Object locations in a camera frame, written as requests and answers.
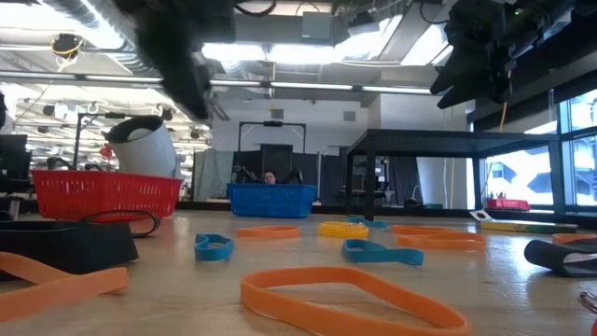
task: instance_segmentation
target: black table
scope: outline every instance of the black table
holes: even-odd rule
[[[346,189],[353,189],[355,155],[367,156],[365,171],[365,218],[375,215],[375,158],[430,157],[467,158],[473,160],[475,208],[481,209],[481,175],[479,160],[517,150],[547,146],[551,166],[554,215],[564,212],[562,147],[556,134],[473,133],[449,131],[367,130],[347,153]],[[345,200],[346,213],[352,213],[352,198]]]

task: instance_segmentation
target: yellow object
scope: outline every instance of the yellow object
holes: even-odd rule
[[[319,224],[317,233],[326,237],[367,238],[369,228],[361,223],[324,222]]]

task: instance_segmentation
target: ceiling light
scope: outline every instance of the ceiling light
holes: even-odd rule
[[[212,79],[210,80],[212,86],[221,87],[241,87],[241,88],[258,88],[261,86],[261,82],[252,80],[225,80],[225,79]]]
[[[404,59],[402,65],[427,65],[448,45],[444,33],[445,24],[432,24],[415,42]]]
[[[292,83],[292,82],[272,82],[273,88],[285,89],[319,89],[319,90],[335,90],[335,91],[351,91],[352,85],[342,84],[318,84],[318,83]]]
[[[397,87],[377,87],[377,86],[364,86],[364,92],[376,92],[376,93],[413,93],[413,94],[431,94],[429,89],[421,88],[397,88]]]
[[[88,80],[99,80],[99,81],[117,81],[122,83],[144,83],[144,84],[157,84],[162,82],[162,78],[158,77],[133,77],[133,76],[101,76],[101,75],[85,75]]]
[[[351,36],[378,32],[379,30],[380,26],[368,11],[356,14],[354,19],[348,22],[348,34]]]
[[[33,78],[33,79],[72,79],[75,75],[56,74],[56,73],[37,73],[37,72],[19,72],[19,71],[0,71],[0,77],[4,78]]]
[[[451,51],[454,49],[453,46],[447,46],[443,51],[441,51],[439,53],[439,55],[433,59],[433,61],[431,61],[431,64],[436,65],[438,63],[440,63],[441,61],[445,60],[446,58],[448,58],[448,56],[450,56]]]
[[[260,45],[206,43],[201,50],[205,58],[219,61],[263,61],[265,52]]]
[[[330,46],[279,44],[271,49],[268,61],[284,64],[328,64],[339,60]]]

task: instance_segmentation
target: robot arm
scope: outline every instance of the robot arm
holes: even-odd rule
[[[512,93],[509,72],[516,58],[541,44],[557,19],[572,9],[588,15],[597,5],[590,0],[518,0],[514,5],[459,0],[445,27],[453,52],[430,89],[446,92],[437,106],[482,96],[505,102]]]

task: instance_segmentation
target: plastic basket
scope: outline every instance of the plastic basket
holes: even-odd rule
[[[249,217],[305,218],[317,188],[302,185],[228,184],[232,214]]]
[[[144,210],[167,217],[174,211],[182,183],[174,178],[108,172],[32,171],[32,175],[41,217],[67,220],[110,210]],[[142,218],[112,214],[96,220]]]

